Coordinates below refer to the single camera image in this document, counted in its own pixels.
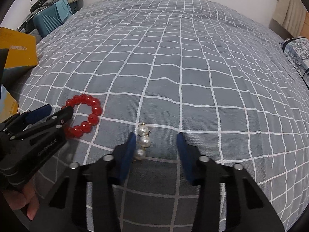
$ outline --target yellow box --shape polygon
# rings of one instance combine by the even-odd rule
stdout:
[[[5,69],[38,64],[34,36],[0,27],[0,49],[9,49]]]

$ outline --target patterned fabric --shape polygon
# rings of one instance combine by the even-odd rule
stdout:
[[[287,39],[281,46],[288,60],[309,86],[309,40],[304,37]]]
[[[218,163],[242,163],[285,229],[308,204],[309,92],[282,53],[282,39],[205,0],[104,0],[84,7],[38,45],[39,65],[14,89],[20,110],[88,93],[97,127],[35,176],[45,196],[72,160],[92,163],[145,122],[152,145],[132,163],[115,199],[123,232],[189,232],[198,188],[184,178],[176,135]],[[80,105],[72,125],[90,107]],[[222,186],[220,229],[226,218]],[[93,230],[91,192],[88,227]]]

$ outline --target bed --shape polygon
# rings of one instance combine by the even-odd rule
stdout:
[[[95,162],[145,122],[152,145],[115,187],[123,232],[189,232],[198,188],[184,177],[176,135],[224,165],[243,164],[288,230],[308,205],[309,91],[273,31],[206,0],[103,0],[37,46],[39,65],[13,89],[20,111],[87,93],[99,124],[35,175],[44,197],[72,160]],[[80,105],[72,125],[86,120]],[[88,229],[93,230],[91,185]],[[220,229],[226,217],[221,193]]]

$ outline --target human hand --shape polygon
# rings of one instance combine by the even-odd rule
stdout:
[[[29,204],[27,216],[30,220],[34,219],[40,204],[33,187],[33,179],[24,186],[22,193],[13,190],[4,190],[2,193],[12,210],[21,209]]]

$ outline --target pearl hair clip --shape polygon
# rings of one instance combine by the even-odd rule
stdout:
[[[140,136],[139,143],[141,145],[141,148],[137,148],[135,150],[134,158],[136,160],[143,160],[146,157],[146,148],[151,145],[151,140],[149,137],[149,129],[145,125],[145,123],[142,123],[138,125],[137,133]]]

